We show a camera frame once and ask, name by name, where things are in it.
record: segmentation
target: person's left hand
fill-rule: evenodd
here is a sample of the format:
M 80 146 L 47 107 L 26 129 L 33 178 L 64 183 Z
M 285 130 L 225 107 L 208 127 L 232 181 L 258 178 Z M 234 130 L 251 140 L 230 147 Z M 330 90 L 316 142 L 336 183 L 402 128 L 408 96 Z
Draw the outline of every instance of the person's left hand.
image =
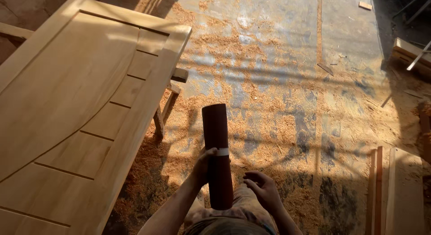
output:
M 208 161 L 211 156 L 217 154 L 217 148 L 213 147 L 208 151 L 205 151 L 205 147 L 199 153 L 199 158 L 193 166 L 193 170 L 189 175 L 189 178 L 195 183 L 199 188 L 202 188 L 206 183 L 208 183 L 207 172 L 208 172 Z

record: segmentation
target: pants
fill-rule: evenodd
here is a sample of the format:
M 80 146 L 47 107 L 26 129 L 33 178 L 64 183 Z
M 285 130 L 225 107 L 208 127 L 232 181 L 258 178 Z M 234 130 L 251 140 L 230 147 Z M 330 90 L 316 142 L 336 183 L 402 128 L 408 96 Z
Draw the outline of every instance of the pants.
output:
M 276 231 L 271 216 L 261 206 L 254 192 L 245 184 L 241 184 L 234 190 L 234 201 L 229 210 L 206 209 L 198 199 L 195 199 L 184 219 L 184 228 L 187 229 L 196 222 L 213 216 L 236 217 L 255 224 L 265 224 Z

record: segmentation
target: wooden door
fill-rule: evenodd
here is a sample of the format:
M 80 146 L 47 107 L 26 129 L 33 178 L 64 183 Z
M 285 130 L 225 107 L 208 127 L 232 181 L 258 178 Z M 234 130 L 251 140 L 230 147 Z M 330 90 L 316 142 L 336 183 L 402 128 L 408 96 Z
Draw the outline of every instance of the wooden door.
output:
M 0 231 L 100 234 L 191 28 L 68 0 L 0 66 Z

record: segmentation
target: hand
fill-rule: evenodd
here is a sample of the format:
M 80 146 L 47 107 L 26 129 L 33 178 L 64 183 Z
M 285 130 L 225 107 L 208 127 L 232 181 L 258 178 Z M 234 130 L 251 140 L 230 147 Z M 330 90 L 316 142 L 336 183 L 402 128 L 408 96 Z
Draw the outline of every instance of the hand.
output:
M 278 195 L 277 187 L 271 177 L 259 171 L 248 171 L 243 178 L 247 187 L 256 194 L 259 203 L 271 215 L 276 214 L 280 210 L 284 210 L 280 195 Z
M 208 183 L 207 172 L 208 172 L 208 161 L 211 156 L 217 154 L 217 148 L 213 147 L 208 151 L 205 148 L 199 152 L 199 158 L 193 166 L 193 170 L 189 175 L 189 178 L 195 183 L 199 188 L 202 188 L 206 183 Z

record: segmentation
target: rolled sandpaper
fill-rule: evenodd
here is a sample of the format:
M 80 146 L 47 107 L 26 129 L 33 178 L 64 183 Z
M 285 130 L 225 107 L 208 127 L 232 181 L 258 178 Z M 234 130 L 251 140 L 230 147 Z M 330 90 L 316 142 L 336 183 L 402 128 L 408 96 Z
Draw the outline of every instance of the rolled sandpaper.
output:
M 208 163 L 209 199 L 214 210 L 232 207 L 232 188 L 229 162 L 228 118 L 226 104 L 209 105 L 202 108 L 203 136 L 205 149 L 216 147 L 217 155 Z

